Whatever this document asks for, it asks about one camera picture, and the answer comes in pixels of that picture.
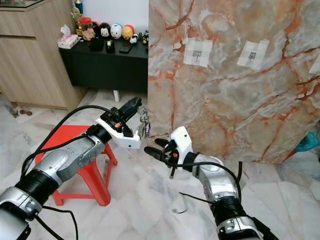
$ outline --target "marble slab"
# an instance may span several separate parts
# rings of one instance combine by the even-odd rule
[[[186,126],[195,151],[281,163],[320,120],[317,0],[150,0],[151,135]],[[210,40],[208,66],[183,63],[187,40]],[[237,65],[268,41],[259,70]]]

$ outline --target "cabinet top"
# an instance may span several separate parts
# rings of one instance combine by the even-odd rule
[[[44,0],[0,0],[0,8],[28,8]]]

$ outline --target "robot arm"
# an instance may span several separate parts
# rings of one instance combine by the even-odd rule
[[[111,111],[127,122],[137,113],[141,98],[135,97],[120,109]],[[114,138],[121,147],[140,148],[140,137],[123,126],[113,114],[104,113],[84,133],[85,137],[64,147],[48,151],[37,164],[15,186],[7,188],[0,195],[0,240],[24,240],[31,229],[32,221],[48,200],[65,181],[72,178],[79,169],[90,164]]]
[[[234,178],[221,167],[209,164],[224,166],[222,161],[213,156],[193,153],[192,141],[185,127],[178,127],[170,135],[170,140],[157,138],[155,143],[164,150],[147,146],[144,151],[172,167],[171,178],[175,168],[182,167],[202,183],[220,240],[277,240],[269,228],[246,214]]]

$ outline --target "black cabinet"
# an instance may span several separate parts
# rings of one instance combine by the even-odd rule
[[[129,53],[119,49],[128,44],[114,40],[114,53],[91,51],[89,42],[78,42],[71,49],[60,48],[60,54],[73,86],[146,93],[148,89],[148,52],[142,41]]]

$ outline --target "red plastic stool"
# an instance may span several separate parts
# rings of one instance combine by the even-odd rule
[[[86,131],[90,126],[77,126],[77,125],[62,125],[54,135],[49,139],[49,141],[43,146],[43,149],[50,148],[62,144],[79,134]],[[91,190],[92,194],[79,194],[79,193],[66,193],[60,194],[58,190],[56,190],[52,197],[54,202],[58,206],[62,206],[64,204],[63,199],[96,199],[100,206],[107,206],[110,203],[110,194],[108,191],[108,185],[111,175],[111,170],[113,165],[116,166],[118,164],[113,152],[109,144],[106,144],[104,147],[104,151],[101,154],[107,154],[110,161],[107,168],[107,173],[105,176],[105,182],[101,177],[99,170],[97,168],[96,160],[94,160],[89,165],[81,168],[77,174],[81,175],[84,179],[85,183]],[[43,153],[39,154],[35,158],[35,163],[38,164],[42,157]]]

